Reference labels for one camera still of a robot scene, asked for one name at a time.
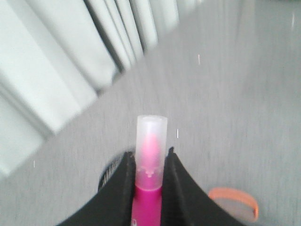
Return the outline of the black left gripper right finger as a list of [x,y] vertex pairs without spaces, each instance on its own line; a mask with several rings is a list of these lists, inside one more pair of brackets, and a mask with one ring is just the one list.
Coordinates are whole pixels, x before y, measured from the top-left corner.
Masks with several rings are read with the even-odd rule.
[[170,147],[162,185],[162,226],[242,226],[198,186]]

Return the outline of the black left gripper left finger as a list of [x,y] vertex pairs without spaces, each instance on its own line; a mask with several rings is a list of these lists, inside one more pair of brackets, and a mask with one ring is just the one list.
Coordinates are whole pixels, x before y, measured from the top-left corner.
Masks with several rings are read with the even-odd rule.
[[108,182],[82,208],[60,226],[129,226],[135,190],[134,152],[123,159]]

